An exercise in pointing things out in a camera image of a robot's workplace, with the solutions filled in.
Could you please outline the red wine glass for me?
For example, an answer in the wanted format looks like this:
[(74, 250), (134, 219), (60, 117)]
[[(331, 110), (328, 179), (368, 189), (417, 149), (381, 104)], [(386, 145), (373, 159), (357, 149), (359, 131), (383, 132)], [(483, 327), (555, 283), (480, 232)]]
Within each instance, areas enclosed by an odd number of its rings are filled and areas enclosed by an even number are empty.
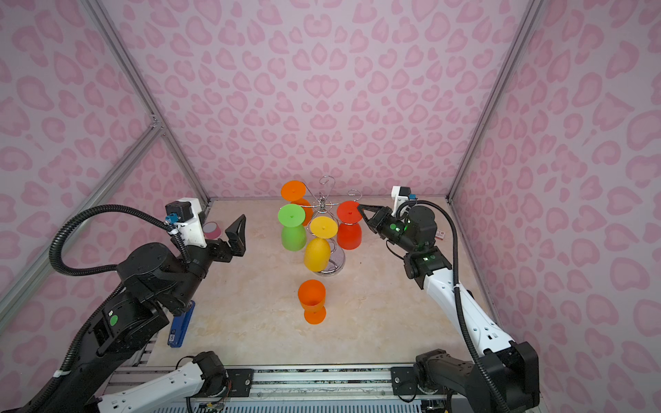
[(344, 250), (355, 250), (361, 245), (363, 231), (360, 222), (363, 219), (358, 211), (359, 203), (345, 201), (337, 208), (337, 218), (340, 225), (337, 232), (337, 242)]

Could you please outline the yellow wine glass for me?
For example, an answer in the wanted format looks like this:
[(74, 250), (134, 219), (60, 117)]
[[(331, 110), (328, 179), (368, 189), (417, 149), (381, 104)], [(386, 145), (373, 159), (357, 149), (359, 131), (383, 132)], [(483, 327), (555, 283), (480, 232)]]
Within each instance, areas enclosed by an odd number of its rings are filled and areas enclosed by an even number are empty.
[(305, 266), (313, 272), (326, 269), (332, 254), (329, 240), (337, 235), (338, 224), (327, 216), (318, 216), (309, 224), (314, 238), (306, 246)]

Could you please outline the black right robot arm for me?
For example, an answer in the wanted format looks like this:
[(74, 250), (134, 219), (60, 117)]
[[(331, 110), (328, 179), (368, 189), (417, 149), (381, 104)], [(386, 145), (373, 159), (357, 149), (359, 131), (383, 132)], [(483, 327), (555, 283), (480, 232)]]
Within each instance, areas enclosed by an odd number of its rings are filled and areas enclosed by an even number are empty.
[(357, 210), (371, 232), (404, 251), (407, 278), (439, 305), (468, 349), (467, 361), (441, 349), (417, 356), (418, 388), (462, 395), (475, 412), (538, 406), (539, 356), (531, 344), (504, 332), (461, 284), (458, 233), (450, 214), (423, 200), (396, 209), (361, 204)]

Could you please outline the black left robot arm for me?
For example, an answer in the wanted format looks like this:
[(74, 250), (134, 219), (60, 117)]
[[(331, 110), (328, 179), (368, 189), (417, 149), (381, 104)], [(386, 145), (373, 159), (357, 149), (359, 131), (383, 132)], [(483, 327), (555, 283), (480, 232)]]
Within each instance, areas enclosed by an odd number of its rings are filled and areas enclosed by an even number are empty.
[[(174, 221), (174, 210), (159, 220), (129, 206), (94, 206), (75, 215), (57, 232), (49, 249), (53, 269), (62, 275), (86, 276), (115, 272), (120, 285), (84, 322), (72, 340), (62, 365), (22, 412), (150, 412), (177, 399), (228, 396), (230, 376), (213, 351), (193, 356), (191, 363), (125, 392), (97, 397), (101, 385), (163, 328), (170, 316), (181, 316), (206, 278), (212, 263), (244, 256), (245, 225), (240, 216), (227, 228), (226, 241), (202, 239), (192, 244), (182, 230), (199, 229), (194, 213), (186, 223)], [(86, 220), (102, 213), (125, 213), (155, 225), (170, 235), (180, 254), (164, 244), (144, 244), (122, 263), (72, 268), (62, 258), (68, 237)]]

